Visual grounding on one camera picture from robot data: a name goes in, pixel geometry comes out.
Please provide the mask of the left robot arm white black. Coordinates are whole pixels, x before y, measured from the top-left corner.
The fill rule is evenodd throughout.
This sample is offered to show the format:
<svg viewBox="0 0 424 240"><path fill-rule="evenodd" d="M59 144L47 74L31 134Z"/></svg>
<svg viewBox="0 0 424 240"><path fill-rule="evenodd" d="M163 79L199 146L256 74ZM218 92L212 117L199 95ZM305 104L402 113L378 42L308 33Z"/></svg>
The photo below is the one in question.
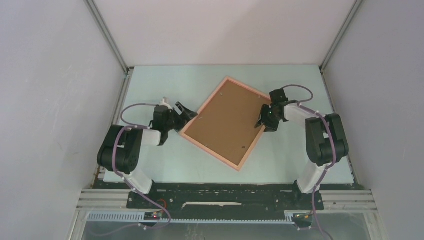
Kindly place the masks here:
<svg viewBox="0 0 424 240"><path fill-rule="evenodd" d="M142 146L163 146L170 131L179 133L198 113L180 102L172 107L167 98L152 104L153 119L148 126L126 122L124 126L113 124L97 154L97 163L114 172L136 193L145 208L153 208L158 194L152 191L154 181L142 170L137 169Z"/></svg>

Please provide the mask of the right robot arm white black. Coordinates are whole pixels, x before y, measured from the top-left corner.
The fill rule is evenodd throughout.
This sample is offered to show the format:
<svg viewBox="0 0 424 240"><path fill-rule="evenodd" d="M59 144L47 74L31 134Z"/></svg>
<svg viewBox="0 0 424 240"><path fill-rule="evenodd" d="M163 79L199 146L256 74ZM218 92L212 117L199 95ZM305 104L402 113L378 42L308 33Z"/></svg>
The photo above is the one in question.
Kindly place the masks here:
<svg viewBox="0 0 424 240"><path fill-rule="evenodd" d="M309 159L301 176L295 181L291 204L304 209L311 202L310 194L320 189L327 172L349 153L341 117L336 114L322 115L304 104L306 100L289 100L285 87L269 93L270 104L263 104L255 127L264 132L278 130L280 122L293 122L305 130L305 149Z"/></svg>

